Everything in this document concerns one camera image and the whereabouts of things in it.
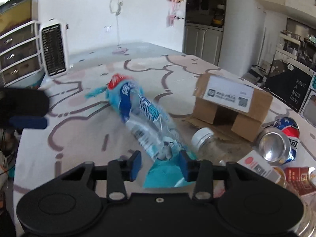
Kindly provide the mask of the grey kitchen cabinet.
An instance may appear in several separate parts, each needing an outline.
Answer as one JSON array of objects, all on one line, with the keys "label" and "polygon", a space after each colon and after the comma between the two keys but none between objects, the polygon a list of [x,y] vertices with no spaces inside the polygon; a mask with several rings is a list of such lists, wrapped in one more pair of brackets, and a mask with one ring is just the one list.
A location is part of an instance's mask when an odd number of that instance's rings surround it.
[{"label": "grey kitchen cabinet", "polygon": [[218,65],[223,29],[199,24],[186,24],[183,53]]}]

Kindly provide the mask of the clear bottle white cap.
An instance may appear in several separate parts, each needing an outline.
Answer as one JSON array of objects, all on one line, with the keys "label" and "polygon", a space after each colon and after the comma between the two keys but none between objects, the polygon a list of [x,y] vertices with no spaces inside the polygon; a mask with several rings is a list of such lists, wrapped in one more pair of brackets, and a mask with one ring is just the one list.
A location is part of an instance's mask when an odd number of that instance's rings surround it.
[{"label": "clear bottle white cap", "polygon": [[248,142],[221,139],[207,127],[199,129],[191,143],[197,158],[211,161],[213,165],[238,162],[252,150]]}]

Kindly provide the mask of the blue Pepsi can upright-crushed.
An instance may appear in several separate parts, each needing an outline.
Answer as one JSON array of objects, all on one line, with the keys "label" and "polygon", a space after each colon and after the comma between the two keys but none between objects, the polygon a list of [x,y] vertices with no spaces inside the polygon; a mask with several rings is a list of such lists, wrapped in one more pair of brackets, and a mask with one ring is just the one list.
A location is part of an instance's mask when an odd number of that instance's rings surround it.
[{"label": "blue Pepsi can upright-crushed", "polygon": [[285,133],[275,127],[264,128],[254,140],[254,150],[269,164],[281,166],[296,158],[296,150]]}]

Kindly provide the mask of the white drawer cabinet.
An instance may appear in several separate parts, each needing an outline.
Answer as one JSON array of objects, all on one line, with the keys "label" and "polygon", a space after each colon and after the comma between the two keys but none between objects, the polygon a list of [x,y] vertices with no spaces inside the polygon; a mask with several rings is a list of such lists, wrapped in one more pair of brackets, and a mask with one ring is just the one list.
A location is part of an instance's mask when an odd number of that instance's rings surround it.
[{"label": "white drawer cabinet", "polygon": [[25,23],[1,36],[1,84],[5,87],[40,85],[44,77],[40,23]]}]

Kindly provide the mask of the red foil snack bag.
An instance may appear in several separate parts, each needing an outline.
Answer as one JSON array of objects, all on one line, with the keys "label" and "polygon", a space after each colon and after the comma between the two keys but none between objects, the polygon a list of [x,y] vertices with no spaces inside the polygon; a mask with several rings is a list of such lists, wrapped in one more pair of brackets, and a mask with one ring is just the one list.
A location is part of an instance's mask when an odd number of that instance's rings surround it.
[{"label": "red foil snack bag", "polygon": [[287,167],[284,187],[301,197],[315,194],[315,167]]}]

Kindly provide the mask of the blue plastic snack wrapper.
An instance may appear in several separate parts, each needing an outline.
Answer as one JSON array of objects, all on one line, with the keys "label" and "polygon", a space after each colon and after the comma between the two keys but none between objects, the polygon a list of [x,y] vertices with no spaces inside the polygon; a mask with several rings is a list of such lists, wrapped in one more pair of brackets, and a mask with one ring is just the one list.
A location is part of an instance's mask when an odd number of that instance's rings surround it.
[{"label": "blue plastic snack wrapper", "polygon": [[118,113],[122,122],[151,158],[143,187],[172,188],[189,185],[178,164],[178,154],[184,150],[195,159],[196,155],[185,144],[170,115],[144,95],[133,77],[115,74],[103,87],[85,95],[87,99],[104,93],[105,99]]}]

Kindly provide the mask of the cartoon patterned tablecloth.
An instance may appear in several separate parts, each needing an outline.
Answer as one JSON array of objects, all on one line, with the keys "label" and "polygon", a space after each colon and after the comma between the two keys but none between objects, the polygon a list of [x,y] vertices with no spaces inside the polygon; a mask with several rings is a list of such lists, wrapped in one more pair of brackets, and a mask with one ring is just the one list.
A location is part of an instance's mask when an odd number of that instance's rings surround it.
[{"label": "cartoon patterned tablecloth", "polygon": [[278,119],[298,125],[295,160],[284,169],[315,167],[315,127],[270,93],[192,55],[162,53],[94,63],[47,81],[48,125],[24,130],[14,177],[14,200],[91,162],[106,165],[141,152],[132,193],[186,192],[179,153],[218,165],[243,162],[254,139]]}]

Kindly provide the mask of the white space heater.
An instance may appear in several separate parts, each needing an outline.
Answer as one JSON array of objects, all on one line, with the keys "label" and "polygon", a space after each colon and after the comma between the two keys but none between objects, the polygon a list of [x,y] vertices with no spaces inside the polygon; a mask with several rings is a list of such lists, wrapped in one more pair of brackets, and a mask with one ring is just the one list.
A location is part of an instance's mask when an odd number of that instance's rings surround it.
[{"label": "white space heater", "polygon": [[49,78],[65,75],[69,68],[68,25],[52,18],[40,27],[44,70]]}]

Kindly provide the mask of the black chalkboard sign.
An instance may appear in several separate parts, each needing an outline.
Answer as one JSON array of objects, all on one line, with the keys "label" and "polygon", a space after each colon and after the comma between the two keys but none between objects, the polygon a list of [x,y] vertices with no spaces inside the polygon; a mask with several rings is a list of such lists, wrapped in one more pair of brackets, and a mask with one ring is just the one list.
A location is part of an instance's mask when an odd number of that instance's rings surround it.
[{"label": "black chalkboard sign", "polygon": [[298,112],[309,90],[313,72],[306,66],[274,60],[264,88]]}]

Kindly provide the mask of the brown cardboard box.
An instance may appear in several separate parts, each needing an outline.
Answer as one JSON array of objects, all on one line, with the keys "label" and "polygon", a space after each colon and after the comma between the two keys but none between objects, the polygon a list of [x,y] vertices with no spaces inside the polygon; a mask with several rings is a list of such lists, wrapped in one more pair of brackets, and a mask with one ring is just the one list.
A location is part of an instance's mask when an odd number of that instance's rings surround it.
[{"label": "brown cardboard box", "polygon": [[198,78],[193,95],[192,124],[207,124],[226,137],[250,142],[257,137],[273,100],[261,89],[212,73]]}]

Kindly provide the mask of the white red small carton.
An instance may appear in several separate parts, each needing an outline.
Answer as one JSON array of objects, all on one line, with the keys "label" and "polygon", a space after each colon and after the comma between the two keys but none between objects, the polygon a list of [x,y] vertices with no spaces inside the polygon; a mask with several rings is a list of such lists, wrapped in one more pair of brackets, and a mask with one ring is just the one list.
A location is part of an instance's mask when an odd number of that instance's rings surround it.
[{"label": "white red small carton", "polygon": [[276,170],[274,170],[274,168],[255,150],[252,150],[246,156],[241,158],[238,161],[238,164],[274,183],[278,183],[281,179],[280,174],[277,173]]}]

